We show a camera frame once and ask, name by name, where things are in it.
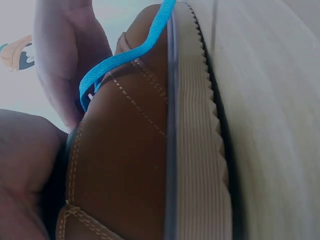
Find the brown leather shoe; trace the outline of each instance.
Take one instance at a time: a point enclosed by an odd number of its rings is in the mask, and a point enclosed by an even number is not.
[[[117,44],[141,45],[159,5]],[[199,27],[177,3],[154,48],[106,74],[71,137],[57,240],[230,240],[219,120]]]

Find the skin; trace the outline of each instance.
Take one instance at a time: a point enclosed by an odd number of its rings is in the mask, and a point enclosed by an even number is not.
[[[70,130],[82,119],[79,83],[112,52],[92,0],[37,0],[33,44],[38,78]]]
[[[112,52],[91,0],[37,0],[32,42],[38,77],[70,128],[84,112],[79,83]],[[39,117],[0,109],[0,239],[48,240],[39,193],[66,134]]]
[[[0,110],[0,239],[47,240],[40,192],[67,134],[48,120]]]

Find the blue shoelace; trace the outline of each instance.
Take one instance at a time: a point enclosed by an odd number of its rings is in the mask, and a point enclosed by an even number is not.
[[[80,82],[79,91],[80,102],[85,112],[87,111],[90,103],[88,91],[91,86],[94,85],[94,93],[96,93],[100,88],[101,81],[106,73],[110,72],[116,67],[129,63],[150,51],[164,30],[171,16],[171,12],[173,11],[175,3],[176,0],[164,0],[152,21],[149,34],[143,44],[131,49],[130,51],[122,52],[103,60],[83,77]]]

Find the finger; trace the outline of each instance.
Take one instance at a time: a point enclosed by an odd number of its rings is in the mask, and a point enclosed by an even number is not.
[[[54,81],[48,82],[40,79],[40,82],[42,83],[49,102],[63,123],[70,130],[76,128],[83,117],[83,112],[76,106],[69,82],[60,77],[56,77]]]

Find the serrated sole edge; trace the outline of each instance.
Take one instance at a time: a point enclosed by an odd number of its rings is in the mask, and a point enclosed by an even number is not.
[[[231,240],[232,209],[220,121],[200,27],[192,8],[174,8],[178,46],[178,240]]]

